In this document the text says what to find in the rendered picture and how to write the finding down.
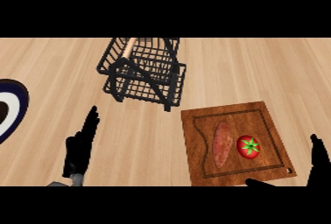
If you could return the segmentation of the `red tomato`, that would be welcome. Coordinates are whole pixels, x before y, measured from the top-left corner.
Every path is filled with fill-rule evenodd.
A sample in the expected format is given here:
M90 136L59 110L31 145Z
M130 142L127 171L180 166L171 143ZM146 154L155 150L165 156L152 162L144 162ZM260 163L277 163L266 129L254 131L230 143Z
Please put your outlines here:
M236 140L236 150L246 159L255 159L260 154L260 144L252 136L240 136Z

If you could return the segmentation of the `brown wooden cutting board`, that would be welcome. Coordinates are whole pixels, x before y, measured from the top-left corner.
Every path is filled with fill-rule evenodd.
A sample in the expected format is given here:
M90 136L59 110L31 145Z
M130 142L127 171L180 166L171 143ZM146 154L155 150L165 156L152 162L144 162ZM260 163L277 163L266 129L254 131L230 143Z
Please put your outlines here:
M246 179L267 181L295 176L274 123L261 101L180 112L189 162L190 183L195 186L236 186ZM220 168L212 161L212 136L218 122L227 122L232 148ZM236 150L236 140L251 136L260 144L255 159L246 159Z

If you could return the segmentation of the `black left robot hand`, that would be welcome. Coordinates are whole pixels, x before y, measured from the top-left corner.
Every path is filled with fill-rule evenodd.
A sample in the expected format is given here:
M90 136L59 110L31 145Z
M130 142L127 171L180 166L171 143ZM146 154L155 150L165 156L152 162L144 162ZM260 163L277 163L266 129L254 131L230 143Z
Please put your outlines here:
M85 117L81 130L66 138L66 157L62 177L85 174L88 168L91 144L99 126L97 107L93 106Z

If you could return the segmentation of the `reddish sweet potato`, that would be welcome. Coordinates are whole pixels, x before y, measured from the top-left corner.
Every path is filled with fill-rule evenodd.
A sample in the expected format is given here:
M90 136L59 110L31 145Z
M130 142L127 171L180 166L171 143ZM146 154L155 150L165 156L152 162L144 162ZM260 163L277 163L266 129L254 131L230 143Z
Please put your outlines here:
M226 162L229 151L233 145L233 136L227 122L218 122L212 136L212 161L217 168Z

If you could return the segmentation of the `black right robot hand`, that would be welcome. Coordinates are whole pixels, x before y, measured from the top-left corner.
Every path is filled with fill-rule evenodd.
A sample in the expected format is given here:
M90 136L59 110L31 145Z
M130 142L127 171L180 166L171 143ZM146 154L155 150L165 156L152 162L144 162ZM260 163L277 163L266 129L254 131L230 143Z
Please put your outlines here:
M307 187L331 186L331 160L326 153L323 141L316 134L310 136L311 141L311 168L305 182Z

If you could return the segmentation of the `navy and white plate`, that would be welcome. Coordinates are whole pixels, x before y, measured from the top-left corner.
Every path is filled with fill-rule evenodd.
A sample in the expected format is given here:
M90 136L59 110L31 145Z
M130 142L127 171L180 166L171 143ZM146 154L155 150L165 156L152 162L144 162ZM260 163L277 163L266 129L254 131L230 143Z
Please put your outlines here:
M25 85L17 80L0 79L0 144L22 122L28 101Z

